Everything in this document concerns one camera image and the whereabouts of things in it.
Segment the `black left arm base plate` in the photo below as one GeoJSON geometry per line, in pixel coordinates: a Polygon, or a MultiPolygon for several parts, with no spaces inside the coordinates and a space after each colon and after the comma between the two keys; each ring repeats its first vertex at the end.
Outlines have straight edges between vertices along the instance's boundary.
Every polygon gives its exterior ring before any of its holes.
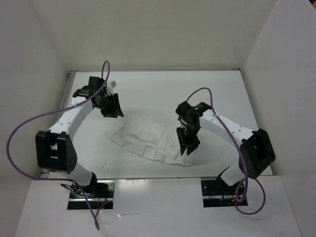
{"type": "MultiPolygon", "coordinates": [[[[67,209],[85,210],[88,205],[81,190],[74,184],[61,184],[62,187],[70,191],[67,209]]],[[[113,209],[114,205],[114,187],[113,180],[98,182],[99,189],[94,193],[86,193],[89,204],[93,210],[113,209]]]]}

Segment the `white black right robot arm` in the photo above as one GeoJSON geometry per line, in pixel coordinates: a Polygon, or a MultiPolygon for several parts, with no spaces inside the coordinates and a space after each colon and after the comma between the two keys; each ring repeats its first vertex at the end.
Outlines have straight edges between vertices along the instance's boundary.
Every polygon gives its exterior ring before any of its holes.
{"type": "Polygon", "coordinates": [[[240,181],[256,179],[276,159],[268,133],[263,129],[239,125],[205,103],[191,106],[184,102],[175,112],[181,124],[176,129],[181,155],[190,156],[199,147],[201,129],[213,132],[237,149],[238,163],[217,176],[216,188],[222,194],[228,194],[240,181]]]}

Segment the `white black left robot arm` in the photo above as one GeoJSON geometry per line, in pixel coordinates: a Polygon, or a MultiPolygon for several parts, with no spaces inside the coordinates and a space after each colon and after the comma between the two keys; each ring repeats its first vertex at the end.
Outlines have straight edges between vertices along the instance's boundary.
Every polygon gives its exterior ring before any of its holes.
{"type": "Polygon", "coordinates": [[[39,131],[35,141],[38,166],[77,182],[81,186],[81,192],[90,198],[104,188],[98,184],[93,172],[79,164],[73,138],[93,109],[100,109],[101,115],[109,118],[123,117],[123,112],[117,93],[98,95],[81,105],[83,101],[85,97],[73,97],[70,103],[72,108],[64,112],[48,131],[39,131]]]}

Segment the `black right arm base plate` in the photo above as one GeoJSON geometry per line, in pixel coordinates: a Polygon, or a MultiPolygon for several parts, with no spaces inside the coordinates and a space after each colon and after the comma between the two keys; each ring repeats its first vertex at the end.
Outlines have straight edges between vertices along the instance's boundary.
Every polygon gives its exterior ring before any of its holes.
{"type": "Polygon", "coordinates": [[[201,179],[203,207],[230,207],[235,206],[235,191],[237,183],[221,190],[215,178],[201,179]]]}

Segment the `white pleated skirt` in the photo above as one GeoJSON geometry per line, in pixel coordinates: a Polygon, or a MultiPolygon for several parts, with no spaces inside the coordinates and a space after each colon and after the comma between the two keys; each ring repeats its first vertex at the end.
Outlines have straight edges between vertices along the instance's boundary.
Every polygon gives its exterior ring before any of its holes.
{"type": "Polygon", "coordinates": [[[191,158],[180,154],[174,125],[127,118],[109,129],[106,136],[121,148],[142,158],[182,167],[193,165],[191,158]]]}

